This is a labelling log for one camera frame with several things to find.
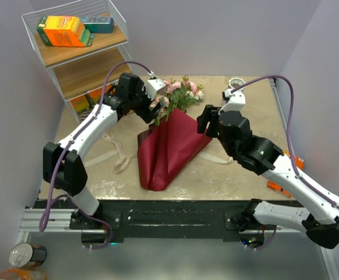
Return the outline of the pink flower bunch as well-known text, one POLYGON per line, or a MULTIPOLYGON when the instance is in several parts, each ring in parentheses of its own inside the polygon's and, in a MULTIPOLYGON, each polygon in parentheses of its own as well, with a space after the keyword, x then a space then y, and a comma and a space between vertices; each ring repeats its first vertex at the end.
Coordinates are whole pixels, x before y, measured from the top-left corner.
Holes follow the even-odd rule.
POLYGON ((193 105, 199 106, 204 100, 202 92, 203 86, 195 84, 189 80, 188 76, 183 76, 181 82, 164 80, 164 93, 157 94, 153 103, 150 105, 153 109, 159 103, 163 104, 159 114, 155 118, 154 124, 158 126, 163 120, 168 120, 172 111, 179 109, 186 113, 187 108, 193 105))

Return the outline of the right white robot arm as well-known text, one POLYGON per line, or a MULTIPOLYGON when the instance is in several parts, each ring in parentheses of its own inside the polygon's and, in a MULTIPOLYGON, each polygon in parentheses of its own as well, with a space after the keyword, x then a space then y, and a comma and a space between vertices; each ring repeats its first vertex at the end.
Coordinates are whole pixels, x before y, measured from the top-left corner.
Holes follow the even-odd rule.
POLYGON ((197 132, 221 143, 226 154, 244 169, 283 187, 300 207, 251 199, 232 220, 240 231, 259 225, 283 226, 303 232, 317 245, 339 244, 339 196, 296 169, 293 156, 267 138, 253 135, 249 120, 239 111, 223 111, 207 104, 197 117, 197 132))

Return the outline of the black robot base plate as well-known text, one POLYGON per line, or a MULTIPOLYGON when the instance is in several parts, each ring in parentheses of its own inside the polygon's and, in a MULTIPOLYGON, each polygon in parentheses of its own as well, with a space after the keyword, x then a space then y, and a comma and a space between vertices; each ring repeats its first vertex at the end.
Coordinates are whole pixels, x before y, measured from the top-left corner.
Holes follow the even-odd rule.
POLYGON ((97 212, 87 218, 70 202, 59 199, 51 211, 70 212, 69 227, 81 230, 83 244, 122 243, 128 238, 142 239, 221 239, 246 244, 242 232, 257 232, 263 244, 263 232, 273 225, 261 226, 242 221, 248 201, 170 201, 101 200, 97 212))

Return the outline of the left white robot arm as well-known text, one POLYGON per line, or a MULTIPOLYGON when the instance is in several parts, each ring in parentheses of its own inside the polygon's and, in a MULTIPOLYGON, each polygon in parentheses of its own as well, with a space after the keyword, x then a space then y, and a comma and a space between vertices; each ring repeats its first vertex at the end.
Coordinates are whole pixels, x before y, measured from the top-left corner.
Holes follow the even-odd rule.
POLYGON ((83 222, 91 229, 103 223, 97 211, 99 202, 87 188, 88 175, 83 159, 102 134, 130 111, 150 123, 163 107, 150 108, 155 97, 165 91, 159 78, 143 81, 131 73, 120 75, 118 84, 102 97, 102 103, 59 143, 49 142, 43 148, 43 179, 67 194, 83 214, 83 222))

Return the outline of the red wrapping paper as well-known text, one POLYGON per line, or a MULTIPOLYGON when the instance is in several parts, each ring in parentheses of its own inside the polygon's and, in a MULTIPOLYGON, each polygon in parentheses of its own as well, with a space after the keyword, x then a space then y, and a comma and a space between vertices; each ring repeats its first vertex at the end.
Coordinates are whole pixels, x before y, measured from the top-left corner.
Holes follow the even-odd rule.
POLYGON ((143 189, 163 191, 210 142, 197 132, 197 122, 175 109, 160 124, 138 134, 139 182, 143 189))

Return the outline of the white printed ribbon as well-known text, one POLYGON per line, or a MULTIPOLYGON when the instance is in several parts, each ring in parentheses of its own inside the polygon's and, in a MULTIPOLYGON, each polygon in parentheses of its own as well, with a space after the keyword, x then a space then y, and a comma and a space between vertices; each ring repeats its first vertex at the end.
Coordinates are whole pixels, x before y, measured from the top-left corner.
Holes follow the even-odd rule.
MULTIPOLYGON (((101 163, 102 161, 105 161, 109 158, 112 158, 113 156, 118 156, 118 160, 115 162, 113 172, 115 174, 123 172, 129 165, 131 159, 135 159, 137 156, 132 155, 132 156, 126 156, 122 145, 119 141, 116 141, 115 138, 113 137, 112 132, 108 131, 102 134, 103 140, 106 142, 109 142, 115 146, 115 150, 112 150, 110 152, 104 153, 101 156, 98 156, 94 159, 88 160, 87 162, 84 163, 85 167, 91 167, 93 165, 96 165, 98 163, 101 163)), ((221 165, 227 165, 230 163, 233 163, 234 160, 229 157, 228 160, 221 159, 219 157, 210 155, 209 153, 205 152, 200 152, 197 157, 208 160, 213 163, 221 164, 221 165)))

